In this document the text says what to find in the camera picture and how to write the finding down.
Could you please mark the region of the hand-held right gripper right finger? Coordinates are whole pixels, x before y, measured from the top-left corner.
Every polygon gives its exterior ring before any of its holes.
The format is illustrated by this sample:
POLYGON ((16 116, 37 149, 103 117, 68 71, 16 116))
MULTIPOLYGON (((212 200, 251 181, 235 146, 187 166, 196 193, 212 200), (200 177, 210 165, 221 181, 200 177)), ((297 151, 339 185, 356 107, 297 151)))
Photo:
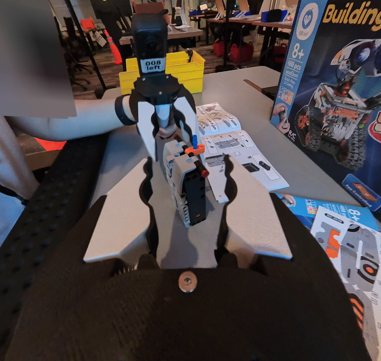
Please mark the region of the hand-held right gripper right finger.
POLYGON ((215 258, 236 257, 238 267, 250 267, 256 255, 290 260, 293 255, 270 194, 230 155, 224 156, 228 202, 223 207, 215 258))

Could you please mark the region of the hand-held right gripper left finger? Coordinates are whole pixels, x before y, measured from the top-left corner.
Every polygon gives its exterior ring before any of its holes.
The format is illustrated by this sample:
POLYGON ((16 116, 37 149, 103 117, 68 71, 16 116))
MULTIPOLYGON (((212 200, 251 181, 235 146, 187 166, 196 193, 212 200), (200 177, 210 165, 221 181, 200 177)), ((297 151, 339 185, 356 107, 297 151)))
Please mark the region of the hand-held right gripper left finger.
POLYGON ((152 176, 152 159, 144 158, 107 193, 84 262, 118 258, 135 267, 143 254, 156 257, 159 234, 149 204, 152 176))

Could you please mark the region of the blue instruction manual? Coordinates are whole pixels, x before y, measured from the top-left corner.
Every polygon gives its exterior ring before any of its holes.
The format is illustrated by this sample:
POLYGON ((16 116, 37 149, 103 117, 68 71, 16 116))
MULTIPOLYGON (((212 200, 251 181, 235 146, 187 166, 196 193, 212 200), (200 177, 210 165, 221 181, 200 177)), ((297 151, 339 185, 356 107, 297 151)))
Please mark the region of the blue instruction manual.
POLYGON ((286 193, 276 193, 276 195, 283 201, 286 206, 288 206, 293 214, 296 215, 298 219, 303 223, 303 225, 309 230, 312 227, 319 207, 324 207, 330 211, 345 216, 376 231, 379 230, 374 215, 366 207, 292 196, 286 193))

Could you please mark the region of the black grey brick assembly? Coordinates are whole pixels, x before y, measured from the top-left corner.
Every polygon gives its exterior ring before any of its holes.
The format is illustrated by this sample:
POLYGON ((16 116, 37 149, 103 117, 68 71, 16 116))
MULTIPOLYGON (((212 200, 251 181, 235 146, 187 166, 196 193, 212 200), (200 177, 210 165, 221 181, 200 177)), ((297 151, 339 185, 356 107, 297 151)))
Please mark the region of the black grey brick assembly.
POLYGON ((201 155, 203 144, 187 145, 174 134, 164 145, 163 164, 174 204, 186 228, 206 219, 206 178, 209 171, 201 155))

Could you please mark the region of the person's left forearm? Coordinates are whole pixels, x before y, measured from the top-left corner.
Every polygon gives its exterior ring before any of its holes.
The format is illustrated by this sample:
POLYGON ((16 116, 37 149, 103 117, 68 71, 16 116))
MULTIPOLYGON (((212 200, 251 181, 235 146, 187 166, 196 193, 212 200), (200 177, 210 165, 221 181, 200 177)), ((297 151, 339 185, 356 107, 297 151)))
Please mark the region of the person's left forearm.
POLYGON ((123 124, 115 100, 74 100, 77 116, 67 119, 6 116, 12 128, 32 137, 62 142, 107 133, 123 124))

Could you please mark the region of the person's left hand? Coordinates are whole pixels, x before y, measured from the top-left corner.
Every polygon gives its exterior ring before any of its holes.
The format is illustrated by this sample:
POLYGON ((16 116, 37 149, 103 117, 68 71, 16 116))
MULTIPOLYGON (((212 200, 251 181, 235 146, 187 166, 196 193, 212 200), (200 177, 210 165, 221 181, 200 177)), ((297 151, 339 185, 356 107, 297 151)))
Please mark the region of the person's left hand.
POLYGON ((166 128, 160 127, 157 135, 162 139, 167 139, 176 132, 177 128, 176 124, 169 125, 166 128))

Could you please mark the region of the yellow plastic bin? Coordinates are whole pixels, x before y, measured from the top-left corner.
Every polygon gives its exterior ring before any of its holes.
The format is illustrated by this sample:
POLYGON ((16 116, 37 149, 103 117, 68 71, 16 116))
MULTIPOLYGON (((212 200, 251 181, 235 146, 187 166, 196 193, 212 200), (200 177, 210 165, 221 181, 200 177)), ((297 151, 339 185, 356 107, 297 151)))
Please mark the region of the yellow plastic bin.
MULTIPOLYGON (((191 58, 186 51, 168 53, 166 55, 166 74, 178 79, 180 84, 192 94, 203 91, 203 74, 205 60, 194 50, 190 51, 191 58)), ((136 58, 126 59, 126 72, 119 73, 121 93, 131 94, 134 82, 140 76, 136 58)))

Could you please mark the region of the open white instruction booklet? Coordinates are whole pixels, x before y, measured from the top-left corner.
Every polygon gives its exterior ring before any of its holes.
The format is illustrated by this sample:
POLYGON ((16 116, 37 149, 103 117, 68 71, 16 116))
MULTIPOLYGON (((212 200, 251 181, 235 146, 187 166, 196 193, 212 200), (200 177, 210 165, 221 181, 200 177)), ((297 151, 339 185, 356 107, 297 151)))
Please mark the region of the open white instruction booklet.
POLYGON ((289 187, 288 182, 264 157, 239 120, 218 103, 196 107, 201 143, 205 145, 204 161, 208 181, 217 202, 227 202, 225 194, 226 154, 232 156, 268 191, 289 187))

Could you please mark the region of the orange traffic cone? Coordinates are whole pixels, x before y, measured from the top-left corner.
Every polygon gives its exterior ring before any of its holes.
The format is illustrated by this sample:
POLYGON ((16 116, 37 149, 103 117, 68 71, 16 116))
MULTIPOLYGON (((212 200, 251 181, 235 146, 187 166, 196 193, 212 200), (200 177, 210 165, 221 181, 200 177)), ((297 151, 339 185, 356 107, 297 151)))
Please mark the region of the orange traffic cone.
POLYGON ((104 33, 106 35, 107 41, 109 43, 109 47, 114 57, 114 64, 122 64, 122 58, 121 58, 120 52, 117 49, 116 45, 114 44, 112 37, 109 35, 106 29, 104 29, 104 33))

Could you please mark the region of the brown background table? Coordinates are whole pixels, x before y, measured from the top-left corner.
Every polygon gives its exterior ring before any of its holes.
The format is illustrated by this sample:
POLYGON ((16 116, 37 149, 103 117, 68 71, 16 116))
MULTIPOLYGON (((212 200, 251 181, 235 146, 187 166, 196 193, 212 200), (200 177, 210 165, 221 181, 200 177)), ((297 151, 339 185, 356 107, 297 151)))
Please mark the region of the brown background table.
MULTIPOLYGON (((185 28, 176 28, 175 26, 172 29, 168 29, 168 41, 170 40, 182 40, 186 38, 197 38, 203 35, 203 30, 197 29, 194 27, 185 27, 185 28)), ((133 41, 132 35, 123 35, 119 43, 120 45, 131 44, 133 41)))

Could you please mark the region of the black stand pole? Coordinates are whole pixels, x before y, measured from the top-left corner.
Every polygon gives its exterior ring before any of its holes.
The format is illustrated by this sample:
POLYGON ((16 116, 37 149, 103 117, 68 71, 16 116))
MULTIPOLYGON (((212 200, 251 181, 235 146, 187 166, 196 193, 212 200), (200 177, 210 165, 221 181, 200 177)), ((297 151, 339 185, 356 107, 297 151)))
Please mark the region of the black stand pole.
POLYGON ((228 54, 228 44, 229 44, 229 17, 231 12, 231 3, 230 0, 227 0, 226 6, 225 6, 225 38, 224 38, 224 56, 223 56, 223 64, 217 65, 215 68, 215 72, 226 72, 226 71, 232 71, 236 69, 236 66, 234 64, 229 64, 227 59, 228 54))

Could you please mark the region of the orange panel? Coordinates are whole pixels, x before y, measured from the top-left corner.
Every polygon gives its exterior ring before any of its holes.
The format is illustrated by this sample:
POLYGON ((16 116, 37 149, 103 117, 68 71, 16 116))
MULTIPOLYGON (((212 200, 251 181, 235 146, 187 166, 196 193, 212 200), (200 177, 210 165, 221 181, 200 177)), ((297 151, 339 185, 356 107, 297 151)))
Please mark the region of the orange panel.
POLYGON ((62 150, 66 141, 55 142, 43 139, 34 138, 46 151, 62 150))

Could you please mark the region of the white orange sticker sheet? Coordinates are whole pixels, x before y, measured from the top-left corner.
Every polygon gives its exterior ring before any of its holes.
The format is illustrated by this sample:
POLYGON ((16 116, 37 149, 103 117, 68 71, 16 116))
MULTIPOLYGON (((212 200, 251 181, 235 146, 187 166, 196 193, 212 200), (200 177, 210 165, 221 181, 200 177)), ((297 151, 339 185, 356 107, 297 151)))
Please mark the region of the white orange sticker sheet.
POLYGON ((380 232, 325 207, 311 227, 347 291, 372 360, 381 359, 380 232))

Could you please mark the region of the person's light shirt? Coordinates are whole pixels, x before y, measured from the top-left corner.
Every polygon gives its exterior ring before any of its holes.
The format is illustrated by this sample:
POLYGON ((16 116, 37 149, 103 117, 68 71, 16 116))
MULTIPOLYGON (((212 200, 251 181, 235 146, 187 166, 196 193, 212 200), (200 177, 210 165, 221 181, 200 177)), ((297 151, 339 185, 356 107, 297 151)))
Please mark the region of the person's light shirt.
POLYGON ((0 244, 2 245, 39 183, 26 163, 16 135, 0 117, 0 244))

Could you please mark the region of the blue robot kit box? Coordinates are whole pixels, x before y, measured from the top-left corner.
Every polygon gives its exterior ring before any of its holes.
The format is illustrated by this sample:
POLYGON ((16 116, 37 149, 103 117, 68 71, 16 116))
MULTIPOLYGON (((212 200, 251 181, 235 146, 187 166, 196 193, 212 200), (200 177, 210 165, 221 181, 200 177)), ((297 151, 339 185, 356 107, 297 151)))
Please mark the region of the blue robot kit box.
POLYGON ((299 0, 271 123, 380 217, 381 0, 299 0))

